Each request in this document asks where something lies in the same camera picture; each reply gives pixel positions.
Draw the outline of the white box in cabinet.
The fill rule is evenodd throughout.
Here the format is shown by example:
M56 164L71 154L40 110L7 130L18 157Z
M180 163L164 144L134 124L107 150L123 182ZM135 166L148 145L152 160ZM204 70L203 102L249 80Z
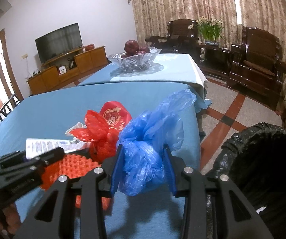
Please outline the white box in cabinet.
M65 73L67 73L67 69L66 69L66 67L65 67L64 65L60 66L60 67L58 68L58 70L59 70L59 74L65 74Z

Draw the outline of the orange foam fruit net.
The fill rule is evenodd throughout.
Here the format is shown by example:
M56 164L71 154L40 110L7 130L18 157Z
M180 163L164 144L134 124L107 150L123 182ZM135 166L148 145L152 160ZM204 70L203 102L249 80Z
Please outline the orange foam fruit net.
M41 176L42 184L40 188L44 191L48 190L61 175L74 179L85 176L89 171L100 166L98 162L93 161L91 158L77 154L66 154L63 159L46 166Z

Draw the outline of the blue plastic bag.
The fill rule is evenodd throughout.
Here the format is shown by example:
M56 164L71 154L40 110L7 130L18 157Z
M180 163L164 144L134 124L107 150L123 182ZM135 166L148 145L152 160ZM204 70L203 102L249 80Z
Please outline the blue plastic bag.
M142 112L120 132L117 145L123 145L125 164L119 191L136 196L164 183L163 146L167 144L171 151L181 148L185 136L179 113L195 101L196 95L189 89L173 92L155 110Z

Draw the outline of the red paper cup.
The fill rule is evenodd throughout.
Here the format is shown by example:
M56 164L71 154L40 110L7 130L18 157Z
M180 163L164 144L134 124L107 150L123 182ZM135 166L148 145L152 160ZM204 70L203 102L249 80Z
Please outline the red paper cup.
M118 101L107 101L99 114L104 118L110 128L121 132L132 120L131 114Z

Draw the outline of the black chair at left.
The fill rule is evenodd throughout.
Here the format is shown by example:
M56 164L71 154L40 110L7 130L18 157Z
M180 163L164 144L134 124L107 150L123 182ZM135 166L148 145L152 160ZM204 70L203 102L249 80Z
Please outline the black chair at left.
M19 104L21 100L14 93L0 108L0 122L2 122Z

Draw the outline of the black trash bin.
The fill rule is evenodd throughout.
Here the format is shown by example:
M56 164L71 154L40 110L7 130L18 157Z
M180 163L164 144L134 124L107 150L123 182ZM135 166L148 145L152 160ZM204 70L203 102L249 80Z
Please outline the black trash bin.
M274 238L286 238L286 130L258 123L227 139L208 177L226 174Z

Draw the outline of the floral beige curtain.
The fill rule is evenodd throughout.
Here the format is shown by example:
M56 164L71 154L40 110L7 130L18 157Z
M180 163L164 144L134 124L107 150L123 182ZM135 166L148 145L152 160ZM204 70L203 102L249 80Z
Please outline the floral beige curtain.
M149 36L165 36L167 23L189 18L217 19L224 25L223 46L241 40L244 26L258 27L280 39L286 62L286 0L128 0L133 5L140 42ZM286 77L278 107L286 106Z

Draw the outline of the red bowl on cabinet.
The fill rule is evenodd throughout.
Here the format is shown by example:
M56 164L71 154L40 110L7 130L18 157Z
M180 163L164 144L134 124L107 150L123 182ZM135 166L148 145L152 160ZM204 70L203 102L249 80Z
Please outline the red bowl on cabinet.
M94 44L89 44L89 45L86 45L86 46L84 47L84 50L85 50L85 51L90 51L90 50L92 50L92 49L95 49L95 45L94 45Z

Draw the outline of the black flat television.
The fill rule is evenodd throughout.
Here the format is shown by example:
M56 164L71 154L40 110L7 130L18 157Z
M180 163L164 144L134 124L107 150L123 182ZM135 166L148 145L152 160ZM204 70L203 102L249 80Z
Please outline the black flat television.
M41 63L83 45L78 23L43 35L37 38L35 43Z

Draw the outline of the white printed leaflet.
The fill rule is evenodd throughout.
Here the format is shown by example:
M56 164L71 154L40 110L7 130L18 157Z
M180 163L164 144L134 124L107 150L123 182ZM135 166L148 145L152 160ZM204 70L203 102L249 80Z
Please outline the white printed leaflet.
M83 142L78 139L57 140L57 139L35 139L27 138L26 140L26 158L32 159L48 151L62 148L66 154L73 153L90 146L89 142Z

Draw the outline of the white plastic bag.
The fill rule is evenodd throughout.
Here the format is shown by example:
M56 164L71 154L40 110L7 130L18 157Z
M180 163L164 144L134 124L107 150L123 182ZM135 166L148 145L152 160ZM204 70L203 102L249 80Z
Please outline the white plastic bag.
M87 128L85 124L81 123L81 122L78 122L77 124L75 124L74 126L72 126L71 128L69 128L66 132L65 132L65 135L67 136L73 136L71 134L71 131L74 130L74 129L78 129L78 128Z

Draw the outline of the red plastic bag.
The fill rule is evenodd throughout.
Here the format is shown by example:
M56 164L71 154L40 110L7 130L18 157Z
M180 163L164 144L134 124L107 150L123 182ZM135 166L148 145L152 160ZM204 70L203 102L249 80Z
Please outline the red plastic bag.
M84 117L87 128L78 128L71 134L78 140L90 143L90 157L102 163L116 153L119 133L110 128L104 118L93 110L88 110Z

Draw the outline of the red apples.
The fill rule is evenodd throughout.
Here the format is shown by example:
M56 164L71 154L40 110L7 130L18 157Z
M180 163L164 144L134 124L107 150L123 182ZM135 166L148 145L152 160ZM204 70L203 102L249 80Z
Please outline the red apples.
M147 46L140 46L136 40L128 40L125 43L124 51L122 58L150 53L150 49Z

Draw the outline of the green potted plant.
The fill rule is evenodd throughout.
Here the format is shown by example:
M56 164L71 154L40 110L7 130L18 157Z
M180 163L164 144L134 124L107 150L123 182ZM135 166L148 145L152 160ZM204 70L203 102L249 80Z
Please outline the green potted plant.
M197 27L205 42L217 43L222 38L224 26L221 20L202 17L198 19Z

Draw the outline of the dark wooden side table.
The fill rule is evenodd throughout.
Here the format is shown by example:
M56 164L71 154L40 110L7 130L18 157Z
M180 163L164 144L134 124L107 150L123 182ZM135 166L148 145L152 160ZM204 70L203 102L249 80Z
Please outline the dark wooden side table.
M227 80L234 53L229 49L220 48L219 46L198 44L198 47L204 50L200 54L199 68L207 75Z

